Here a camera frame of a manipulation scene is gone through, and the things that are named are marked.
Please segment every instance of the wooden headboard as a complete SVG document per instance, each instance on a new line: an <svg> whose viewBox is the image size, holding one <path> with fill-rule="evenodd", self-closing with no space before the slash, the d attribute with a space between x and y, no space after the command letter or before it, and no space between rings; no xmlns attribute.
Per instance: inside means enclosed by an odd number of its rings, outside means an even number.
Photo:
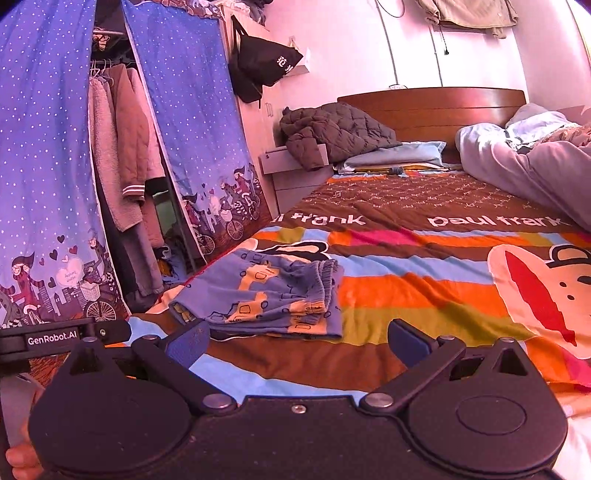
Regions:
<svg viewBox="0 0 591 480"><path fill-rule="evenodd" d="M503 126L525 104L521 90L432 87L385 90L340 97L396 131L402 142L442 140L444 161L459 162L456 132L488 122Z"/></svg>

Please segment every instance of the dark quilted jacket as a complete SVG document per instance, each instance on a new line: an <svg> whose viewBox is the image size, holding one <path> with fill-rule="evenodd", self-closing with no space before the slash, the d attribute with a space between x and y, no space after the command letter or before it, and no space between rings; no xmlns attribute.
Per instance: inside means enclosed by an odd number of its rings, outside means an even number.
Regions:
<svg viewBox="0 0 591 480"><path fill-rule="evenodd" d="M280 126L287 150L306 170L323 166L319 144L326 144L330 163L401 145L394 130L347 103L287 111Z"/></svg>

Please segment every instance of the hanging clothes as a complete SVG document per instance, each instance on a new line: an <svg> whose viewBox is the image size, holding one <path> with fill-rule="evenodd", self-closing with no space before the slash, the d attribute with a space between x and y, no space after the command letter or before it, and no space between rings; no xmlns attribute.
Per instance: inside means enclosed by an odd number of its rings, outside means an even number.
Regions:
<svg viewBox="0 0 591 480"><path fill-rule="evenodd" d="M125 65L116 65L105 72L113 79L111 93L115 106L121 192L124 197L143 203L150 144L148 120L142 113Z"/></svg>
<svg viewBox="0 0 591 480"><path fill-rule="evenodd" d="M118 230L125 232L142 221L142 212L136 201L121 193L117 133L110 95L108 83L103 84L96 78L90 79L90 146L100 183L105 191L108 210Z"/></svg>
<svg viewBox="0 0 591 480"><path fill-rule="evenodd" d="M135 272L138 291L143 297L164 291L162 275L142 223L122 233L121 239Z"/></svg>
<svg viewBox="0 0 591 480"><path fill-rule="evenodd" d="M506 38L503 27L517 25L519 17L510 0L417 0L428 22L488 30Z"/></svg>
<svg viewBox="0 0 591 480"><path fill-rule="evenodd" d="M160 229L160 221L158 220L158 212L154 204L154 198L150 194L146 194L145 202L142 205L143 224L150 240L152 248L161 248L164 246L164 237Z"/></svg>
<svg viewBox="0 0 591 480"><path fill-rule="evenodd" d="M133 306L129 304L128 300L130 294L138 291L138 284L135 282L134 269L125 250L125 246L121 241L121 233L111 216L100 178L96 179L96 195L99 199L106 239L109 245L109 251L111 252L111 260L115 267L117 279L119 280L119 285L121 285L124 298L128 302L132 312L136 312Z"/></svg>
<svg viewBox="0 0 591 480"><path fill-rule="evenodd" d="M152 112L148 105L144 85L139 78L139 73L136 69L127 69L127 75L131 82L131 87L135 93L136 100L141 108L146 120L148 121L148 164L146 166L146 181L164 177L164 167L160 158L160 147L158 146L158 137L156 136L156 128L154 127L154 120L152 120Z"/></svg>

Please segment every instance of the power cable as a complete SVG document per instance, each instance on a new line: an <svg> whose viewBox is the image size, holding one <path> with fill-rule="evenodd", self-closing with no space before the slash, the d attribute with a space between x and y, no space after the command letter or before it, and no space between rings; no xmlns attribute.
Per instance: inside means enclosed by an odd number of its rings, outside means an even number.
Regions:
<svg viewBox="0 0 591 480"><path fill-rule="evenodd" d="M390 59L392 61L392 69L394 70L394 80L396 80L396 83L394 85L400 85L398 83L398 72L396 70L396 62L394 61L394 53L392 52L392 44L390 43L390 36L388 35L388 29L386 28L386 23L384 22L384 16L382 15L382 10L384 10L388 15L390 15L390 17L394 17L394 18L402 18L406 12L406 5L404 3L404 0L402 1L402 14L397 17L396 15L392 15L390 12L388 12L388 10L386 10L384 8L384 6L380 3L379 0L375 0L375 6L378 9L378 15L379 15L379 19L382 22L382 28L384 29L384 34L386 35L386 42L388 43L388 51L390 52Z"/></svg>

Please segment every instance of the black tote bag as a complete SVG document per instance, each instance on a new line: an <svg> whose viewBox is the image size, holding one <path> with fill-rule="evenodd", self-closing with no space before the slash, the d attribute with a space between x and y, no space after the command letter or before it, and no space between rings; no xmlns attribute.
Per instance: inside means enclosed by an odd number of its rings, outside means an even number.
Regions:
<svg viewBox="0 0 591 480"><path fill-rule="evenodd" d="M241 36L238 66L255 83L272 87L304 57L293 47L249 35L234 15L232 24Z"/></svg>
<svg viewBox="0 0 591 480"><path fill-rule="evenodd" d="M230 72L232 90L234 91L234 94L244 103L259 102L260 108L262 98L262 85L260 83L254 82L240 68L240 52L238 50L238 39L236 38L236 32L236 25L234 25L234 48L232 50L232 54L230 55L230 61L228 63L228 71Z"/></svg>

